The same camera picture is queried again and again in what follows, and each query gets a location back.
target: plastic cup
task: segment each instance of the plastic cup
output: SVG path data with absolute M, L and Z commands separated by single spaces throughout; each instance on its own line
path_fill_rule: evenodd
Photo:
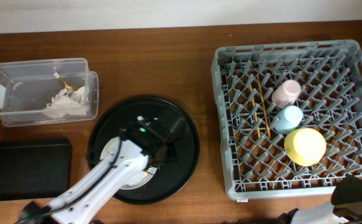
M 281 134 L 288 134 L 300 124 L 303 119 L 303 111 L 294 105 L 286 106 L 275 117 L 279 118 L 274 127 L 275 130 Z
M 326 151 L 325 138 L 315 129 L 299 128 L 285 138 L 287 156 L 301 166 L 318 163 Z
M 294 80 L 282 83 L 272 94 L 272 102 L 279 108 L 285 108 L 289 103 L 294 103 L 301 92 L 301 86 Z

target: white wall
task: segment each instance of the white wall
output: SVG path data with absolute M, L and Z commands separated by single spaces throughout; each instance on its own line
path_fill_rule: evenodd
M 362 19 L 362 0 L 0 0 L 0 33 Z

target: clear plastic container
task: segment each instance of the clear plastic container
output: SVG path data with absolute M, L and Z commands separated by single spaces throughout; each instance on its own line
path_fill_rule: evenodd
M 48 116 L 58 111 L 44 108 L 64 88 L 55 72 L 71 85 L 85 86 L 86 114 L 66 114 L 60 119 Z M 88 69 L 84 58 L 0 63 L 0 119 L 7 127 L 95 119 L 98 94 L 98 76 Z

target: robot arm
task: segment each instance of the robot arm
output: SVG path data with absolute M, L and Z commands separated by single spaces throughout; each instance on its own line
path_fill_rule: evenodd
M 89 223 L 127 180 L 147 167 L 148 156 L 144 156 L 141 153 L 142 149 L 130 140 L 120 141 L 119 138 L 114 138 L 107 143 L 104 150 L 115 151 L 119 145 L 121 146 L 117 154 L 109 153 L 108 157 L 95 166 L 81 181 L 48 203 L 52 210 L 56 210 L 81 197 L 69 209 L 51 215 L 56 222 Z M 89 190 L 97 180 L 98 183 Z
M 109 152 L 108 156 L 84 178 L 42 208 L 31 202 L 16 223 L 89 223 L 131 177 L 150 166 L 175 161 L 174 133 L 183 126 L 184 120 L 175 119 L 167 125 L 169 129 L 157 120 L 138 117 L 131 122 L 119 137 L 105 145 L 103 150 Z
M 284 213 L 278 223 L 362 223 L 362 180 L 348 175 L 336 186 L 330 202 L 308 210 L 295 209 L 288 214 Z

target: plastic dish rack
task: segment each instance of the plastic dish rack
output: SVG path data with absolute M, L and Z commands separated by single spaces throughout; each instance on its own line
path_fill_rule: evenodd
M 356 41 L 221 47 L 211 72 L 230 199 L 331 194 L 348 174 L 362 179 L 362 88 L 354 84 L 362 76 L 362 51 Z M 270 96 L 288 79 L 302 86 L 294 103 L 304 112 L 299 128 L 314 128 L 327 141 L 324 157 L 314 166 L 292 162 L 283 148 L 286 136 L 273 128 L 280 109 Z

